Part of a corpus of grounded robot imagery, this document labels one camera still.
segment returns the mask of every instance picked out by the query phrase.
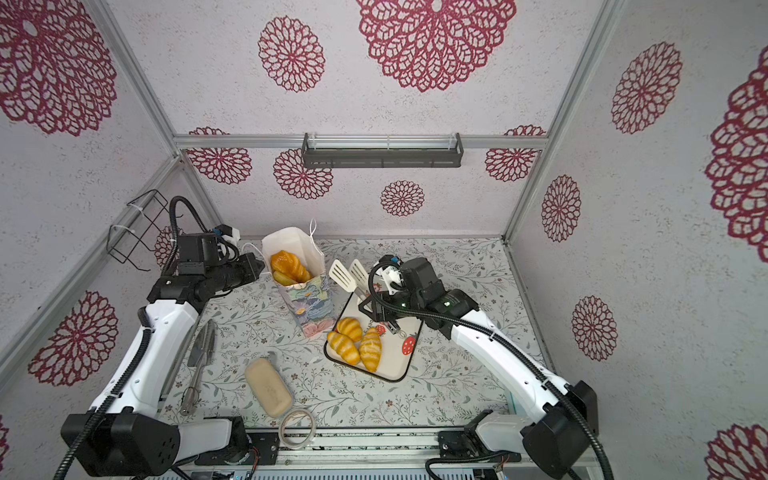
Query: paper bag handle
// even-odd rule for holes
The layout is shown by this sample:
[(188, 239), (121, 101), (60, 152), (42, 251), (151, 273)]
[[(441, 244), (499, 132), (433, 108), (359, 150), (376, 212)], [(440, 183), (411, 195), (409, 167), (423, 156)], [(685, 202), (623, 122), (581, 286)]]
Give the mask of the paper bag handle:
[(315, 230), (317, 230), (317, 220), (313, 218), (312, 220), (310, 220), (310, 242), (312, 242), (312, 246), (315, 247), (315, 250), (317, 250), (317, 253), (319, 253), (320, 255), (323, 255), (323, 252), (321, 252), (320, 249), (317, 248), (317, 245), (315, 244), (315, 237), (313, 237), (313, 235), (315, 234)]
[[(243, 243), (243, 250), (245, 250), (245, 247), (248, 247), (248, 246), (251, 246), (251, 247), (253, 247), (253, 249), (254, 249), (255, 251), (259, 252), (259, 255), (261, 255), (261, 258), (263, 258), (263, 259), (264, 259), (264, 261), (266, 262), (266, 257), (264, 256), (264, 254), (263, 254), (263, 253), (261, 253), (261, 250), (259, 250), (259, 247), (257, 247), (256, 245), (253, 245), (251, 242), (246, 242), (246, 243)], [(272, 272), (270, 272), (270, 269), (266, 269), (266, 272), (267, 272), (269, 275), (272, 275)]]

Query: wall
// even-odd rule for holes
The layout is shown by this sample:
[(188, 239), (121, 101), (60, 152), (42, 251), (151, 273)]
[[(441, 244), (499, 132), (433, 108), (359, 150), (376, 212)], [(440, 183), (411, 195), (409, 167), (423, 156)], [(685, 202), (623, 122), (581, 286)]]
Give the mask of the wall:
[(28, 3), (0, 18), (0, 348), (167, 158), (80, 4)]
[[(182, 134), (544, 134), (601, 1), (486, 3), (111, 7)], [(373, 237), (497, 235), (534, 158), (469, 151), (458, 170), (318, 172), (296, 152), (190, 157), (246, 235), (315, 217), (324, 234)]]
[(766, 18), (630, 2), (513, 239), (617, 478), (768, 475)]
[[(168, 199), (184, 195), (197, 204), (183, 176), (177, 170), (160, 187)], [(159, 210), (147, 207), (150, 217)], [(197, 231), (197, 225), (184, 207), (177, 214), (182, 230)], [(210, 219), (200, 212), (204, 222)], [(163, 212), (157, 222), (167, 231), (168, 218)], [(148, 226), (140, 219), (137, 231)], [(106, 386), (138, 331), (137, 310), (146, 305), (146, 297), (164, 261), (164, 246), (169, 235), (153, 227), (145, 237), (155, 254), (139, 246), (131, 255), (142, 272), (129, 263), (110, 259), (72, 312), (50, 339), (41, 342), (35, 357), (20, 372), (12, 386), (0, 398), (0, 475), (7, 478), (50, 478), (66, 452), (59, 429), (70, 413), (85, 412)], [(118, 245), (127, 252), (133, 243), (124, 237)], [(75, 462), (68, 478), (90, 478)]]

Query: table surface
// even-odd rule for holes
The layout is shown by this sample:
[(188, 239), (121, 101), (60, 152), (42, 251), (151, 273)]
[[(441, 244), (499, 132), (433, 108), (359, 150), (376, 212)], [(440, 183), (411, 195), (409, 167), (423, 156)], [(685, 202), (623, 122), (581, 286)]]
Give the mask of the table surface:
[[(475, 299), (523, 350), (541, 361), (541, 351), (515, 285), (500, 239), (318, 240), (326, 265), (355, 258), (371, 267), (382, 255), (426, 257), (445, 288), (460, 288)], [(332, 282), (334, 314), (349, 294)], [(483, 409), (507, 411), (508, 393), (472, 355), (426, 326), (407, 377), (390, 383), (330, 362), (324, 333), (307, 339), (277, 292), (270, 275), (211, 300), (200, 328), (218, 325), (216, 352), (205, 367), (193, 415), (179, 415), (192, 368), (184, 363), (161, 406), (161, 419), (191, 422), (210, 416), (243, 416), (247, 427), (276, 426), (245, 383), (245, 367), (276, 353), (275, 368), (321, 426), (464, 425)]]

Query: paper bag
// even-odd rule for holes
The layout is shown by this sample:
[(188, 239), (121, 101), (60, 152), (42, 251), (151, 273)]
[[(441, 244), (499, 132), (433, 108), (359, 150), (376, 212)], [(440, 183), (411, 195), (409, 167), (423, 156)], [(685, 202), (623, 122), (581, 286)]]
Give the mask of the paper bag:
[(312, 275), (309, 282), (282, 286), (275, 282), (280, 296), (299, 324), (307, 338), (330, 329), (335, 321), (333, 302), (329, 294), (329, 280), (326, 273), (326, 258), (315, 245), (312, 234), (316, 223), (310, 223), (310, 235), (297, 227), (287, 227), (271, 233), (261, 240), (266, 268), (272, 273), (270, 258), (275, 253), (285, 250), (291, 252)]

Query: croissant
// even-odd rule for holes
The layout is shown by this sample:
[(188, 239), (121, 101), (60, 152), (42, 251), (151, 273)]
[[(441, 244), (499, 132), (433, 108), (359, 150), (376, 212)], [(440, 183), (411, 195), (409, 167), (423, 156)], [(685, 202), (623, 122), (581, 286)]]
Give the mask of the croissant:
[(296, 281), (279, 270), (272, 271), (272, 278), (282, 286), (295, 285)]
[(360, 342), (360, 358), (362, 364), (369, 372), (375, 372), (379, 368), (382, 359), (382, 341), (375, 328), (369, 328)]
[(348, 336), (353, 342), (359, 342), (362, 339), (362, 328), (357, 318), (345, 316), (336, 324), (336, 331)]
[(285, 250), (272, 255), (270, 265), (273, 272), (279, 271), (295, 280), (295, 283), (309, 282), (312, 279), (310, 273), (299, 261), (299, 257)]
[(328, 344), (350, 365), (360, 362), (360, 354), (355, 348), (355, 343), (346, 335), (336, 332), (328, 332)]

